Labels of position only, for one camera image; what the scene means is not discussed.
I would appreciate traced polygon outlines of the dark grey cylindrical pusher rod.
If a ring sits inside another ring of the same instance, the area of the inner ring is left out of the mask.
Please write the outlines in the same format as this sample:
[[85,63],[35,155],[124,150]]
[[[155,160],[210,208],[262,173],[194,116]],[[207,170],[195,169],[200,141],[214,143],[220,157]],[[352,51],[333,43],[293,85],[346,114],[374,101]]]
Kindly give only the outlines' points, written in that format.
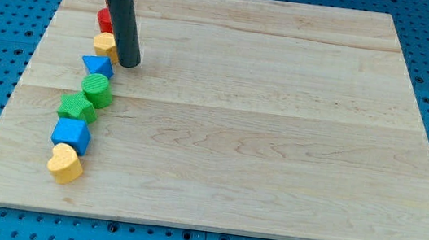
[[134,0],[106,0],[119,65],[135,68],[141,62]]

